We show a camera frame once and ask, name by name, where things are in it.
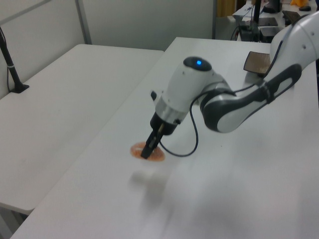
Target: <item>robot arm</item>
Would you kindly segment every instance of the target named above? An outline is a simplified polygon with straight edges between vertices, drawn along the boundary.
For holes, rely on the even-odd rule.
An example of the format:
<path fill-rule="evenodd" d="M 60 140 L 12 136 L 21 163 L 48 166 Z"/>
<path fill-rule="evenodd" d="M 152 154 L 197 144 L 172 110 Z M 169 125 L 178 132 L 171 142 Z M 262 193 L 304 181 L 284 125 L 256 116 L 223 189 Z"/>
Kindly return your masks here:
<path fill-rule="evenodd" d="M 319 58 L 318 21 L 319 12 L 300 19 L 278 34 L 271 45 L 270 55 L 274 60 L 262 84 L 254 85 L 240 96 L 207 61 L 186 58 L 156 104 L 151 120 L 153 132 L 141 156 L 148 158 L 161 137 L 173 133 L 197 98 L 206 126 L 224 133 L 235 130 L 245 119 L 272 102 L 298 81 L 304 68 Z"/>

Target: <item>metal pole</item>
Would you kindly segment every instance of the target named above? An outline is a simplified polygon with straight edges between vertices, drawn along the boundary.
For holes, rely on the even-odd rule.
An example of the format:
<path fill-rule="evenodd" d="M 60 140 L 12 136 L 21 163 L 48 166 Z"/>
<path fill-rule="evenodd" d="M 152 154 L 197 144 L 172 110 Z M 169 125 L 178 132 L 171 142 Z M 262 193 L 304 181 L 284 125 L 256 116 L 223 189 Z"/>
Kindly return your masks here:
<path fill-rule="evenodd" d="M 80 20 L 80 25 L 82 29 L 82 34 L 85 44 L 92 45 L 92 40 L 89 31 L 88 21 L 86 19 L 84 5 L 82 0 L 75 0 L 76 10 L 78 11 L 78 16 Z"/>
<path fill-rule="evenodd" d="M 213 31 L 211 39 L 216 39 L 217 0 L 213 0 Z"/>
<path fill-rule="evenodd" d="M 261 0 L 255 1 L 255 11 L 254 11 L 254 22 L 259 23 L 259 13 L 260 13 Z"/>

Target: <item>orange object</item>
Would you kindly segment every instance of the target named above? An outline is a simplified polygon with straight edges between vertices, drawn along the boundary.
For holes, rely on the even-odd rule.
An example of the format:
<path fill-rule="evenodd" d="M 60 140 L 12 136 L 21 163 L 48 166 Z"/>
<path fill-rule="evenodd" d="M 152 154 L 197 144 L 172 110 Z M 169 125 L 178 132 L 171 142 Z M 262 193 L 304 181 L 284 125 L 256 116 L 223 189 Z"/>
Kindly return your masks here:
<path fill-rule="evenodd" d="M 306 6 L 308 0 L 292 0 L 290 5 L 297 5 L 298 7 Z"/>
<path fill-rule="evenodd" d="M 131 147 L 131 155 L 135 158 L 144 159 L 141 157 L 141 153 L 142 153 L 142 150 L 143 150 L 145 145 L 146 145 L 145 142 L 140 142 L 140 143 L 134 144 Z M 154 149 L 154 151 L 151 153 L 149 158 L 146 160 L 160 162 L 160 161 L 163 161 L 164 159 L 165 159 L 165 154 L 163 153 L 163 151 L 159 147 L 157 147 L 156 149 Z"/>

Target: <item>white table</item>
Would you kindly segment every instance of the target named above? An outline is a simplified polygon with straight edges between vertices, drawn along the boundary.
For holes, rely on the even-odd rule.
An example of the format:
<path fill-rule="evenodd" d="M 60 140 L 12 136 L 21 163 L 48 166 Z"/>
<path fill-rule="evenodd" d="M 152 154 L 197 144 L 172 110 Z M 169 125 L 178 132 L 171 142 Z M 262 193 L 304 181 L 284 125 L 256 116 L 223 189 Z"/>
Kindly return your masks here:
<path fill-rule="evenodd" d="M 240 89 L 249 51 L 269 44 L 177 38 L 12 239 L 291 239 L 319 235 L 319 115 L 315 65 L 300 82 L 229 134 L 209 131 L 198 107 L 199 147 L 161 163 L 130 147 L 151 133 L 151 89 L 197 55 Z M 193 147 L 187 118 L 163 140 Z"/>
<path fill-rule="evenodd" d="M 0 100 L 0 206 L 29 214 L 162 55 L 78 45 Z"/>

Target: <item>black cable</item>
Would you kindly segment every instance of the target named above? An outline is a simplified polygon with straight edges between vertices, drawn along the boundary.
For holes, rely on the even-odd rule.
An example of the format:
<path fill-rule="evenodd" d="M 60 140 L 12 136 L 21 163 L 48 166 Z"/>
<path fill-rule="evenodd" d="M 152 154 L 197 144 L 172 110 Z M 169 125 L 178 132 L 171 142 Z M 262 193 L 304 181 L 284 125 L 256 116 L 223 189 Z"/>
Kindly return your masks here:
<path fill-rule="evenodd" d="M 247 87 L 245 87 L 245 88 L 242 88 L 242 89 L 240 89 L 240 90 L 233 91 L 233 93 L 237 93 L 237 92 L 245 91 L 245 90 L 247 90 L 247 89 L 249 89 L 249 88 L 252 88 L 254 85 L 255 85 L 255 84 L 252 84 L 252 85 L 247 86 Z"/>
<path fill-rule="evenodd" d="M 280 48 L 281 48 L 281 45 L 283 44 L 283 42 L 284 42 L 284 41 L 281 41 L 281 42 L 279 43 L 278 48 L 277 48 L 277 51 L 276 51 L 276 54 L 275 54 L 275 56 L 274 56 L 274 59 L 273 59 L 273 61 L 271 62 L 270 66 L 269 66 L 269 68 L 268 68 L 268 70 L 267 70 L 267 72 L 265 73 L 264 78 L 268 75 L 268 73 L 270 72 L 271 68 L 273 68 L 273 65 L 274 65 L 275 61 L 277 60 L 277 57 L 278 57 L 278 54 L 279 54 L 279 51 L 280 51 Z"/>
<path fill-rule="evenodd" d="M 202 93 L 200 95 L 198 95 L 191 103 L 190 103 L 190 106 L 189 106 L 189 114 L 190 114 L 190 118 L 191 118 L 191 121 L 193 122 L 193 126 L 194 126 L 194 130 L 195 130 L 195 135 L 196 135 L 196 144 L 195 144 L 195 147 L 194 149 L 188 153 L 188 154 L 177 154 L 177 153 L 173 153 L 172 151 L 168 150 L 163 144 L 162 142 L 160 141 L 159 144 L 163 147 L 163 149 L 170 153 L 171 155 L 173 156 L 176 156 L 176 157 L 187 157 L 187 156 L 190 156 L 192 155 L 196 150 L 197 150 L 197 147 L 198 147 L 198 131 L 197 131 L 197 127 L 196 127 L 196 123 L 195 123 L 195 120 L 194 120 L 194 116 L 193 116 L 193 112 L 192 112 L 192 107 L 194 105 L 194 103 L 203 95 L 206 95 L 208 94 L 209 92 L 211 91 L 207 91 L 205 93 Z"/>
<path fill-rule="evenodd" d="M 0 33 L 1 33 L 1 35 L 3 36 L 4 43 L 5 43 L 5 45 L 6 45 L 6 38 L 5 38 L 5 35 L 4 35 L 4 33 L 3 33 L 3 31 L 2 31 L 2 28 L 1 28 L 1 27 L 0 27 Z"/>
<path fill-rule="evenodd" d="M 244 19 L 244 17 L 250 12 L 250 10 L 251 10 L 251 8 L 252 8 L 252 6 L 251 7 L 249 7 L 247 10 L 249 10 L 248 12 L 246 12 L 245 13 L 245 15 L 243 15 L 243 18 L 241 19 L 241 20 L 243 20 Z"/>
<path fill-rule="evenodd" d="M 238 28 L 239 28 L 239 26 L 237 26 L 237 27 L 235 28 L 235 30 L 233 31 L 233 34 L 231 34 L 230 40 L 232 40 L 232 39 L 233 39 L 233 35 L 234 35 L 234 33 L 235 33 L 236 29 L 238 29 Z"/>
<path fill-rule="evenodd" d="M 252 26 L 252 22 L 253 22 L 253 11 L 254 11 L 254 7 L 255 7 L 255 5 L 252 6 L 252 10 L 251 10 L 251 15 L 250 15 L 250 27 Z"/>
<path fill-rule="evenodd" d="M 254 32 L 253 32 L 253 28 L 252 28 L 251 35 L 250 35 L 250 42 L 253 42 L 253 38 L 254 38 Z"/>
<path fill-rule="evenodd" d="M 6 68 L 6 86 L 8 87 L 9 93 L 11 92 L 9 88 L 9 67 Z"/>
<path fill-rule="evenodd" d="M 247 89 L 253 87 L 254 85 L 255 85 L 255 84 L 250 85 L 250 86 L 245 87 L 245 88 L 242 88 L 242 89 L 240 89 L 240 90 L 234 91 L 233 93 L 247 90 Z M 163 148 L 166 152 L 168 152 L 169 154 L 171 154 L 171 155 L 173 155 L 173 156 L 176 156 L 176 157 L 187 157 L 187 156 L 192 155 L 192 154 L 197 150 L 197 147 L 198 147 L 198 130 L 197 130 L 196 123 L 195 123 L 195 120 L 194 120 L 194 116 L 193 116 L 193 112 L 192 112 L 192 107 L 193 107 L 194 103 L 195 103 L 200 97 L 202 97 L 202 96 L 204 96 L 204 95 L 207 95 L 207 94 L 209 94 L 209 93 L 212 93 L 212 92 L 214 92 L 214 91 L 215 91 L 215 90 L 211 90 L 211 91 L 206 91 L 206 92 L 204 92 L 204 93 L 201 93 L 201 94 L 199 94 L 198 96 L 196 96 L 196 98 L 190 103 L 190 106 L 189 106 L 189 114 L 190 114 L 190 118 L 191 118 L 191 121 L 192 121 L 193 126 L 194 126 L 195 135 L 196 135 L 196 143 L 195 143 L 194 149 L 193 149 L 190 153 L 188 153 L 188 154 L 177 154 L 177 153 L 173 153 L 172 151 L 168 150 L 168 149 L 162 144 L 162 142 L 160 141 L 159 144 L 162 146 L 162 148 Z"/>

